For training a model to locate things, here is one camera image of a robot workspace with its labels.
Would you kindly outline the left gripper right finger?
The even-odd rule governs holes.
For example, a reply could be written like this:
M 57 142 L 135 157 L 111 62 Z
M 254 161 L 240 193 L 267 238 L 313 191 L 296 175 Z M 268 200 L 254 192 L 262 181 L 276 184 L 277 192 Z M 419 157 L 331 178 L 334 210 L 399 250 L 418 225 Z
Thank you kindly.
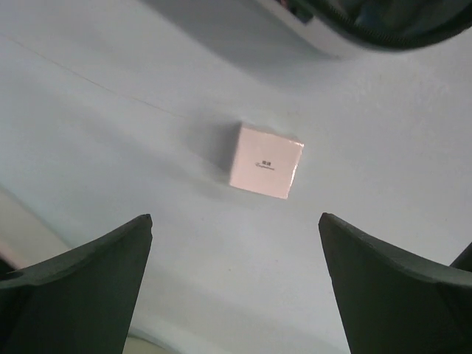
M 443 265 L 329 213 L 319 234 L 350 352 L 471 352 L 470 247 Z

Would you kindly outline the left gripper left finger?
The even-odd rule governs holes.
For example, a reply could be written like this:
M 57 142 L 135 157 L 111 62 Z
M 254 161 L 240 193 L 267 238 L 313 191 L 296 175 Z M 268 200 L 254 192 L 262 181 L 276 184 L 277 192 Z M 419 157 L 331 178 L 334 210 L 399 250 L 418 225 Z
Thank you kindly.
M 140 215 L 1 276 L 2 353 L 122 353 L 152 243 Z

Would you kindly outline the small white square box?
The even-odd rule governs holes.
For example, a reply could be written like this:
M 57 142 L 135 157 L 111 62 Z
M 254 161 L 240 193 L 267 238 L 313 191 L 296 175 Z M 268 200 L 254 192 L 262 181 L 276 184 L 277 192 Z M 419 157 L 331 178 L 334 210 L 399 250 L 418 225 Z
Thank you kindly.
M 297 138 L 243 123 L 229 174 L 229 185 L 287 199 L 304 144 Z

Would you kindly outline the black white space suitcase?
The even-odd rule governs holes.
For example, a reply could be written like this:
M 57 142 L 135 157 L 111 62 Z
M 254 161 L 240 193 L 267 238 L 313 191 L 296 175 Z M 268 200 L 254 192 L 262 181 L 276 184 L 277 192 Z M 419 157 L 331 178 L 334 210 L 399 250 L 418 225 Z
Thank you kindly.
M 471 28 L 470 1 L 146 1 L 188 34 L 292 38 L 335 58 L 410 52 Z

